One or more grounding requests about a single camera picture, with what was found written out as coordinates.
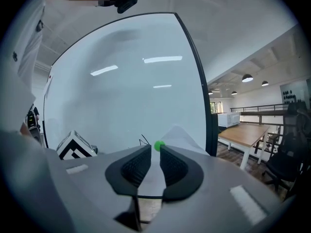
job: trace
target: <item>wall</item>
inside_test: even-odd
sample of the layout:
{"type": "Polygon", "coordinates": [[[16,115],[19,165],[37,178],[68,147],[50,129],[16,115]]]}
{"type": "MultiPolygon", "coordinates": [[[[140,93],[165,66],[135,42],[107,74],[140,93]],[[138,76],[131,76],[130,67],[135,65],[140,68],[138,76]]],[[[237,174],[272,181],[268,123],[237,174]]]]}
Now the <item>wall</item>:
{"type": "Polygon", "coordinates": [[[32,93],[36,98],[34,105],[37,107],[40,114],[39,123],[43,120],[43,90],[48,80],[48,76],[48,72],[35,68],[33,74],[32,93]]]}
{"type": "Polygon", "coordinates": [[[229,98],[229,99],[212,99],[212,98],[210,98],[209,100],[211,102],[221,102],[223,104],[224,113],[231,112],[230,108],[232,108],[232,101],[233,101],[232,98],[229,98]]]}
{"type": "Polygon", "coordinates": [[[310,108],[309,91],[308,91],[308,84],[306,80],[284,84],[284,85],[281,85],[280,88],[281,88],[283,103],[293,102],[294,98],[286,98],[286,97],[290,95],[295,95],[296,100],[304,101],[306,103],[307,108],[310,108]]]}
{"type": "Polygon", "coordinates": [[[269,85],[243,94],[235,95],[232,107],[247,107],[282,103],[279,85],[269,85]]]}

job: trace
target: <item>person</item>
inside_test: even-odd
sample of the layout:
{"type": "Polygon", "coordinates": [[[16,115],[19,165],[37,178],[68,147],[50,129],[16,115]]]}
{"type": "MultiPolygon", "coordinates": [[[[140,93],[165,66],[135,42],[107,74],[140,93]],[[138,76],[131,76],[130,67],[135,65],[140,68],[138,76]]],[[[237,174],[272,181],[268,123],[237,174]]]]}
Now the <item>person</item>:
{"type": "Polygon", "coordinates": [[[34,107],[34,104],[32,104],[30,110],[28,111],[28,114],[26,116],[26,124],[28,129],[31,129],[33,127],[37,127],[40,131],[40,125],[38,123],[39,121],[39,112],[37,107],[34,107]]]}
{"type": "MultiPolygon", "coordinates": [[[[3,63],[4,66],[10,67],[30,90],[35,61],[42,41],[45,1],[46,0],[26,1],[19,12],[19,16],[11,23],[10,29],[7,32],[8,36],[14,37],[4,37],[0,52],[0,56],[4,56],[3,59],[1,59],[1,63],[3,63]]],[[[83,2],[83,6],[96,6],[99,0],[70,1],[74,1],[77,4],[83,2]]],[[[20,132],[23,135],[31,136],[24,122],[20,128],[20,132]]]]}

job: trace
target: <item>floor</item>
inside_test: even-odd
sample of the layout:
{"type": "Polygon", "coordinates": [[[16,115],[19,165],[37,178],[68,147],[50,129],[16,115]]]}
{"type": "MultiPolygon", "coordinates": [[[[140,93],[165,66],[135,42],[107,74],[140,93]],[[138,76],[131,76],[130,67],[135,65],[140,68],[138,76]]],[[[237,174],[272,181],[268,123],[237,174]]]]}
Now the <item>floor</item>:
{"type": "MultiPolygon", "coordinates": [[[[236,164],[237,166],[240,166],[243,154],[235,150],[228,150],[227,146],[218,143],[217,157],[230,161],[236,164]]],[[[260,180],[261,182],[265,182],[271,179],[268,175],[265,176],[261,175],[266,169],[267,168],[264,163],[258,165],[257,160],[249,158],[247,161],[245,171],[254,176],[255,178],[257,178],[258,180],[260,180]]],[[[275,192],[273,185],[269,185],[268,187],[273,192],[275,192]]],[[[281,200],[284,200],[286,190],[282,187],[279,187],[277,195],[280,197],[281,200]]],[[[142,222],[141,227],[142,229],[145,229],[148,226],[148,224],[146,223],[152,221],[152,219],[161,209],[161,200],[139,199],[138,202],[140,209],[140,220],[142,222]]]]}

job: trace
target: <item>ceiling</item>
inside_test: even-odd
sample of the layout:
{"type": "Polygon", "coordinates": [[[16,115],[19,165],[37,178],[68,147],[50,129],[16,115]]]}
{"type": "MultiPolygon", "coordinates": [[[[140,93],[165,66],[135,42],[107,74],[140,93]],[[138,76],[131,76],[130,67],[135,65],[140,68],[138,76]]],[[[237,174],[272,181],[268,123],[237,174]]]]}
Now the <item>ceiling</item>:
{"type": "MultiPolygon", "coordinates": [[[[240,46],[240,52],[245,52],[245,45],[241,45],[241,42],[247,39],[254,41],[250,35],[257,38],[268,36],[270,42],[275,39],[271,32],[278,29],[280,34],[283,25],[289,28],[294,25],[288,12],[277,0],[138,0],[135,6],[123,14],[118,14],[114,6],[79,6],[76,2],[67,0],[48,0],[43,17],[43,40],[35,66],[49,71],[55,60],[69,46],[90,31],[116,19],[150,12],[179,14],[196,45],[207,81],[208,78],[219,77],[219,74],[234,66],[233,63],[219,63],[225,66],[225,70],[220,70],[211,63],[217,58],[223,59],[223,55],[228,52],[237,56],[232,51],[232,48],[238,48],[237,45],[240,46]]],[[[260,43],[260,47],[263,47],[262,44],[266,45],[266,42],[260,43]]],[[[255,64],[240,67],[239,71],[244,71],[243,68],[258,70],[255,64]]],[[[235,76],[238,77],[232,73],[224,79],[228,82],[235,76]]]]}
{"type": "MultiPolygon", "coordinates": [[[[269,72],[270,70],[277,67],[280,68],[280,70],[283,70],[288,66],[288,63],[301,56],[308,55],[309,52],[310,49],[305,36],[300,28],[296,26],[288,33],[282,35],[268,46],[256,52],[249,60],[241,62],[229,72],[224,73],[222,77],[208,84],[209,90],[213,91],[211,97],[231,97],[232,91],[241,93],[251,89],[258,89],[261,88],[261,82],[264,80],[269,80],[269,84],[273,84],[277,73],[274,73],[272,77],[272,72],[269,72]],[[247,88],[247,86],[250,86],[249,84],[253,83],[253,81],[243,83],[242,77],[244,74],[251,74],[254,79],[260,77],[260,83],[247,88]]],[[[302,68],[307,69],[309,66],[308,64],[305,64],[302,68]]],[[[289,73],[287,77],[283,79],[290,79],[292,77],[293,74],[289,73]]]]}

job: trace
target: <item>black office chair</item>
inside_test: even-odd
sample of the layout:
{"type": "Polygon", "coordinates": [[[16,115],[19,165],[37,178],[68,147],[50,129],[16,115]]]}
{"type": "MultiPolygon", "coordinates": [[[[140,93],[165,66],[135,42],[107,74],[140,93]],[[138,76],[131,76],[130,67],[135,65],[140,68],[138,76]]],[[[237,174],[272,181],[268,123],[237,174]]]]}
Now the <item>black office chair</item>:
{"type": "Polygon", "coordinates": [[[277,192],[278,186],[289,190],[284,181],[294,182],[301,171],[301,164],[308,156],[308,144],[305,135],[309,134],[311,120],[304,102],[290,104],[287,114],[283,117],[283,138],[277,153],[267,162],[267,173],[272,180],[265,184],[274,184],[277,192]]]}

